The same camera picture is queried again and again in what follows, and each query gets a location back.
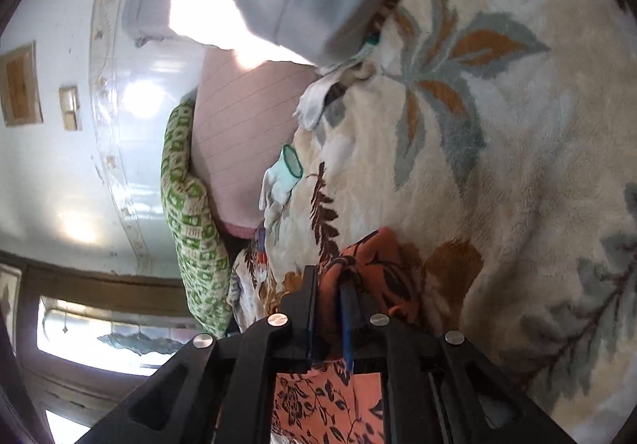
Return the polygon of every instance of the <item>wooden frame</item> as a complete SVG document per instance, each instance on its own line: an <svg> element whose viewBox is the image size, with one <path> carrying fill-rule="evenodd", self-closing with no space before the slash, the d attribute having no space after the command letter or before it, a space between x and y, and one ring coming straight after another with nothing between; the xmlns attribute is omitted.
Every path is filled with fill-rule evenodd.
<svg viewBox="0 0 637 444"><path fill-rule="evenodd" d="M0 56L0 103L6 126L42 122L34 41Z"/></svg>
<svg viewBox="0 0 637 444"><path fill-rule="evenodd" d="M118 276L47 265L0 251L0 263L22 272L16 348L20 374L40 418L53 411L92 426L145 381L134 376L74 363L37 347L37 309L41 296L106 310L191 316L179 279Z"/></svg>
<svg viewBox="0 0 637 444"><path fill-rule="evenodd" d="M22 272L19 268L0 264L0 310L5 318L9 341L15 354L15 329Z"/></svg>

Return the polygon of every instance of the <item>sunlight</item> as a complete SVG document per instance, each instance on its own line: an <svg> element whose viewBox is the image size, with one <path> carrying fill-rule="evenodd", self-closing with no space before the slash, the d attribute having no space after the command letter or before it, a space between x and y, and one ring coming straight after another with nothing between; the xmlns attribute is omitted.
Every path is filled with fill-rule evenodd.
<svg viewBox="0 0 637 444"><path fill-rule="evenodd" d="M88 426L75 423L52 411L45 411L55 444L73 444L90 429Z"/></svg>
<svg viewBox="0 0 637 444"><path fill-rule="evenodd" d="M65 213L59 216L62 218L64 232L69 238L80 243L97 242L97 234L86 217L76 213Z"/></svg>
<svg viewBox="0 0 637 444"><path fill-rule="evenodd" d="M122 107L138 119L150 119L164 102L164 89L148 80L135 81L123 91Z"/></svg>
<svg viewBox="0 0 637 444"><path fill-rule="evenodd" d="M253 35L245 25L233 0L171 0L170 28L219 49L234 49L236 61L244 70L263 62L309 62L283 47Z"/></svg>

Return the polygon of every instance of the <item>black plastic mount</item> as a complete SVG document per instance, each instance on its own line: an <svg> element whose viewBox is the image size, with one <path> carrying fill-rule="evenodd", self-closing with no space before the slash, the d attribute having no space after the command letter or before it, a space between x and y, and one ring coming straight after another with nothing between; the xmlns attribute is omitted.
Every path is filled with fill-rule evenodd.
<svg viewBox="0 0 637 444"><path fill-rule="evenodd" d="M354 373L381 374L385 442L574 443L469 341L453 345L393 317L372 325L371 297L343 295L348 288ZM78 444L269 443L276 374L307 372L324 351L316 300L317 269L308 266L301 289L281 302L286 323L258 320L207 347L196 338Z"/></svg>

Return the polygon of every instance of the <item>white glove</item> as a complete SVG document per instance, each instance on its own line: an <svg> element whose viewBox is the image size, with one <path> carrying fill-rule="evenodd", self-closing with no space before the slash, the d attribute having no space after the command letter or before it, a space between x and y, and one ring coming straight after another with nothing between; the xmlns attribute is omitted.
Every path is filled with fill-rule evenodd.
<svg viewBox="0 0 637 444"><path fill-rule="evenodd" d="M259 210L264 211L263 225L268 230L279 219L289 201L292 189L301 179L303 167L294 148L288 144L281 148L278 161L263 175Z"/></svg>

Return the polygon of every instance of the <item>green patterned pillow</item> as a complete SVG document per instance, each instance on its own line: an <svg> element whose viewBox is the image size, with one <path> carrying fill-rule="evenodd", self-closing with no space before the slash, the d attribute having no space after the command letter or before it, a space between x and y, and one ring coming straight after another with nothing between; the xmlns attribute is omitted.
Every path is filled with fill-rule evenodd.
<svg viewBox="0 0 637 444"><path fill-rule="evenodd" d="M193 115L194 100L186 99L168 119L161 163L161 202L173 232L188 308L207 331L222 338L232 314L226 302L231 267L212 221L206 187L188 172Z"/></svg>

